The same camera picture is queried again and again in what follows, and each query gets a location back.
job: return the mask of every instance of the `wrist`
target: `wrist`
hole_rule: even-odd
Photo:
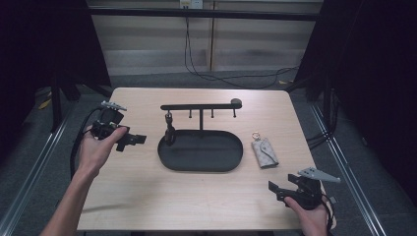
[[[74,174],[73,179],[77,179],[81,182],[90,183],[94,178],[97,176],[98,173],[95,173],[93,169],[88,169],[85,167],[79,168],[76,173]]]

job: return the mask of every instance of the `cable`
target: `cable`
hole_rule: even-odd
[[[88,131],[84,132],[84,128],[86,126],[87,121],[89,120],[92,113],[94,113],[97,110],[101,110],[102,108],[95,108],[93,109],[89,115],[84,119],[83,124],[80,127],[79,133],[77,134],[76,140],[74,141],[73,148],[71,150],[71,156],[70,156],[70,173],[71,173],[71,180],[74,177],[74,174],[76,172],[76,155],[78,152],[78,149],[80,147],[81,141],[83,140],[84,134]]]
[[[334,131],[337,126],[337,116],[338,116],[338,109],[339,109],[339,103],[340,103],[336,95],[334,94],[334,91],[331,94],[331,101],[332,101],[332,106],[331,106],[332,116],[330,118],[330,127],[328,127],[328,129],[324,133],[317,134],[312,138],[306,139],[306,141],[309,143],[310,150],[318,147],[319,145],[327,141],[329,138],[331,138],[334,134]]]
[[[325,197],[328,200],[328,203],[330,204],[330,208],[328,208],[328,205],[325,203],[325,201],[322,201],[323,206],[325,206],[326,212],[328,213],[328,232],[330,232],[331,227],[333,226],[333,220],[334,220],[334,205],[331,202],[330,198],[323,194],[323,197]]]
[[[185,40],[185,49],[184,49],[184,65],[187,69],[188,72],[190,72],[192,75],[198,76],[203,80],[206,81],[222,81],[224,83],[227,83],[229,85],[241,88],[241,89],[266,89],[269,88],[273,85],[276,84],[276,81],[278,79],[278,75],[282,75],[284,73],[287,73],[289,71],[293,71],[293,70],[298,70],[299,66],[296,67],[292,67],[292,68],[282,68],[277,70],[275,73],[273,74],[268,74],[268,75],[261,75],[261,76],[248,76],[248,75],[244,75],[244,76],[233,76],[233,77],[216,77],[216,76],[212,76],[212,75],[206,75],[206,74],[200,74],[199,72],[197,72],[196,67],[194,66],[194,61],[193,61],[193,56],[192,56],[192,49],[191,49],[191,40],[190,40],[190,24],[189,24],[189,19],[186,18],[186,40]],[[193,68],[193,70],[191,70],[188,65],[187,65],[187,49],[188,49],[188,54],[190,57],[190,62],[191,62],[191,66]],[[261,87],[245,87],[245,86],[241,86],[241,85],[237,85],[231,82],[228,82],[227,80],[231,80],[231,79],[241,79],[241,78],[267,78],[267,77],[274,77],[273,81],[271,83],[269,83],[266,86],[261,86]]]

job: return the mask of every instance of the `metal rod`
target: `metal rod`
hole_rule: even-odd
[[[240,109],[242,103],[224,103],[224,104],[173,104],[161,105],[161,110],[213,110],[213,109]]]
[[[315,22],[321,16],[316,13],[248,12],[200,9],[164,9],[164,8],[118,8],[118,7],[40,7],[33,9],[38,13],[49,14],[88,14],[101,16],[146,16],[146,17],[187,17],[187,18],[223,18],[257,19]]]
[[[200,109],[200,131],[203,130],[203,109]]]

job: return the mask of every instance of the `black curtain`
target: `black curtain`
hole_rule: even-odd
[[[417,3],[325,1],[297,80],[334,89],[382,165],[417,206]]]
[[[86,8],[85,0],[5,0],[0,3],[0,153],[34,105],[37,89],[88,82],[111,86],[101,47],[89,15],[39,8]]]

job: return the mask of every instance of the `wooden table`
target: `wooden table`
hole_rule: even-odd
[[[164,136],[162,104],[228,103],[236,110],[205,112],[205,130],[225,130],[243,144],[242,161],[226,173],[176,172],[159,160]],[[295,213],[276,200],[268,180],[295,190],[287,174],[315,167],[292,102],[285,91],[189,88],[118,88],[111,101],[127,107],[121,124],[131,134],[147,135],[144,145],[111,152],[94,180],[79,230],[280,230],[300,228]],[[199,129],[195,111],[172,111],[175,129]],[[252,134],[268,138],[279,159],[261,169],[252,150]]]

